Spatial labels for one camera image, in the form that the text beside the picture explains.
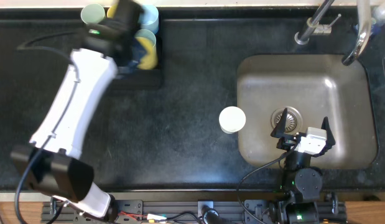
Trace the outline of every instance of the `stainless steel sink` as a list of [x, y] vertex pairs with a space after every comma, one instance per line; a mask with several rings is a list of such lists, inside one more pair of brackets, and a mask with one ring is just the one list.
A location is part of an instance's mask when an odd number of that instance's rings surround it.
[[342, 55], [257, 55], [238, 68], [238, 107], [246, 114], [239, 150], [255, 166], [279, 157], [270, 137], [279, 113], [288, 107], [286, 131], [320, 128], [328, 116], [336, 145], [312, 166], [360, 169], [369, 166], [378, 147], [366, 72], [359, 62], [341, 64]]

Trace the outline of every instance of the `drain strainer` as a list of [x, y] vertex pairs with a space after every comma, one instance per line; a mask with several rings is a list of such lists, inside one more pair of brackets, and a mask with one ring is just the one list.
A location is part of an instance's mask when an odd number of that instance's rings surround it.
[[[290, 106], [287, 106], [287, 116], [286, 116], [286, 127], [285, 133], [297, 132], [300, 131], [300, 128], [303, 124], [303, 119], [300, 113]], [[271, 116], [271, 124], [272, 127], [275, 128], [275, 125], [279, 122], [282, 116], [282, 112], [285, 108], [279, 108], [272, 113]]]

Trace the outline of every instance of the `faucet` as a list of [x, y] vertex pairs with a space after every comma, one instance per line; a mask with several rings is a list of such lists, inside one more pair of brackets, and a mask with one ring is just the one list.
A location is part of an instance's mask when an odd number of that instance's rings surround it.
[[[307, 22], [303, 26], [303, 29], [300, 32], [297, 32], [294, 36], [295, 41], [300, 45], [305, 45], [309, 42], [311, 35], [327, 35], [332, 31], [332, 25], [340, 18], [338, 17], [329, 25], [320, 25], [319, 21], [322, 19], [323, 15], [328, 11], [330, 6], [335, 0], [324, 0], [321, 6], [317, 9], [313, 17], [307, 19]], [[372, 18], [371, 18], [371, 8], [369, 0], [356, 0], [356, 5], [358, 9], [358, 20], [359, 20], [359, 29], [358, 29], [358, 38], [354, 49], [349, 55], [345, 55], [341, 60], [343, 65], [351, 65], [355, 59], [364, 50], [366, 44], [368, 43], [369, 36], [371, 33]]]

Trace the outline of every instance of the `wooden table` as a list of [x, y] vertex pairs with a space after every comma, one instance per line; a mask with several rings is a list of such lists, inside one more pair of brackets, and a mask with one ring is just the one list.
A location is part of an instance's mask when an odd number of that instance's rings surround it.
[[[40, 223], [42, 202], [21, 202], [21, 212], [27, 223]], [[385, 223], [385, 202], [346, 202], [348, 223]], [[1, 202], [0, 213], [7, 223], [19, 223], [13, 202]]]

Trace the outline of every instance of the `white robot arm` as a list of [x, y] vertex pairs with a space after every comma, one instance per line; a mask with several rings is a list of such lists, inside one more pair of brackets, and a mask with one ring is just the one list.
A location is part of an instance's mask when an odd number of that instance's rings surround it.
[[[70, 55], [65, 78], [53, 104], [29, 143], [11, 153], [26, 185], [55, 197], [85, 214], [113, 222], [118, 209], [114, 198], [93, 182], [93, 168], [79, 161], [83, 140], [95, 109], [118, 74], [120, 62], [132, 61], [132, 43], [142, 8], [120, 0], [114, 19], [88, 25], [82, 47]], [[17, 214], [21, 223], [22, 216]]]

